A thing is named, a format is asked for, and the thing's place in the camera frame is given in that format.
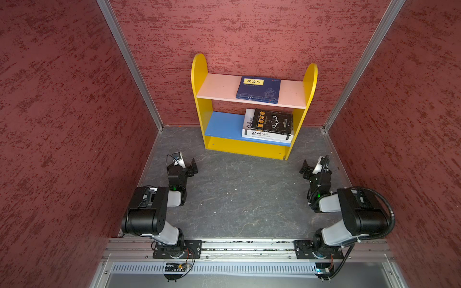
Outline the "dark blue booklet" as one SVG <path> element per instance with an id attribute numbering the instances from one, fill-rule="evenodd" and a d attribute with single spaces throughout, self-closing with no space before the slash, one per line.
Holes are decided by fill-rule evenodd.
<path id="1" fill-rule="evenodd" d="M 270 104 L 278 104 L 278 97 L 273 98 L 273 97 L 254 97 L 254 96 L 244 96 L 244 95 L 237 95 L 236 99 L 239 100 L 248 100 L 252 102 L 262 102 L 262 103 L 270 103 Z"/>
<path id="2" fill-rule="evenodd" d="M 281 83 L 281 79 L 242 77 L 237 95 L 279 98 Z"/>

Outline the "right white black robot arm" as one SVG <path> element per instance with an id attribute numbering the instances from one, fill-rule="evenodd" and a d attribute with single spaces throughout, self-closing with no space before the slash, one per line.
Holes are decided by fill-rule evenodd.
<path id="1" fill-rule="evenodd" d="M 329 156 L 319 157 L 314 167 L 304 161 L 300 174 L 309 181 L 310 208 L 315 213 L 340 213 L 342 219 L 318 229 L 311 240 L 296 240 L 294 248 L 298 259 L 341 259 L 343 248 L 384 238 L 396 224 L 389 201 L 377 191 L 366 187 L 331 191 L 329 164 Z"/>

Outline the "white book with brown blocks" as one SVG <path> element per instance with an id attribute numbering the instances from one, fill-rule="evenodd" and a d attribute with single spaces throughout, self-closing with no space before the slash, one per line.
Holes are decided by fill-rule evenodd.
<path id="1" fill-rule="evenodd" d="M 241 139 L 245 141 L 251 141 L 251 142 L 262 143 L 262 144 L 291 146 L 291 141 L 287 141 L 287 140 L 254 138 L 254 137 L 248 137 L 248 135 L 243 135 Z"/>

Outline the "heritage culture photo book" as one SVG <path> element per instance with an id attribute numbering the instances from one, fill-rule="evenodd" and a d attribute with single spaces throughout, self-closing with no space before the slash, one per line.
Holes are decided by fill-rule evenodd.
<path id="1" fill-rule="evenodd" d="M 287 141 L 293 140 L 294 131 L 292 134 L 284 135 L 284 134 L 276 134 L 276 133 L 269 133 L 269 132 L 253 130 L 252 121 L 253 121 L 254 112 L 255 112 L 255 109 L 246 110 L 243 129 L 242 129 L 242 136 L 248 135 L 248 137 L 254 137 L 254 138 L 277 139 L 277 140 L 287 140 Z"/>

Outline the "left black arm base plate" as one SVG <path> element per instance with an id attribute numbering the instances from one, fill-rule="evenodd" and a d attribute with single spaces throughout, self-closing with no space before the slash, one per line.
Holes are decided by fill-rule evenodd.
<path id="1" fill-rule="evenodd" d="M 174 246 L 168 246 L 156 242 L 152 258 L 153 259 L 172 259 L 172 260 L 186 260 L 186 259 L 199 259 L 202 250 L 202 240 L 183 240 Z"/>

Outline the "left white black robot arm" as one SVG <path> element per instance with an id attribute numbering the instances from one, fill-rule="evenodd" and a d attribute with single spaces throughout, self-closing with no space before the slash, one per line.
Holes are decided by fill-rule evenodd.
<path id="1" fill-rule="evenodd" d="M 182 153 L 168 154 L 168 186 L 143 186 L 135 189 L 121 220 L 124 234 L 153 240 L 155 259 L 198 259 L 201 240 L 186 240 L 181 229 L 167 222 L 167 209 L 184 206 L 187 180 L 198 173 L 195 160 L 184 162 Z"/>

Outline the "black book with gold letters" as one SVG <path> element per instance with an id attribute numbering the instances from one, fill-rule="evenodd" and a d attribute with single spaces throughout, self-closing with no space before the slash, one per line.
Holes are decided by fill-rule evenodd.
<path id="1" fill-rule="evenodd" d="M 294 131 L 293 116 L 282 112 L 255 109 L 252 129 L 262 132 L 289 135 Z"/>

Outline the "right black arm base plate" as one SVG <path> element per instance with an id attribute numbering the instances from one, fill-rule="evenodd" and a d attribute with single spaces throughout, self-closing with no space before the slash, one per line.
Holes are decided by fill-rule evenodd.
<path id="1" fill-rule="evenodd" d="M 322 241 L 295 240 L 294 252 L 297 259 L 341 260 L 344 258 L 340 247 L 327 246 Z"/>

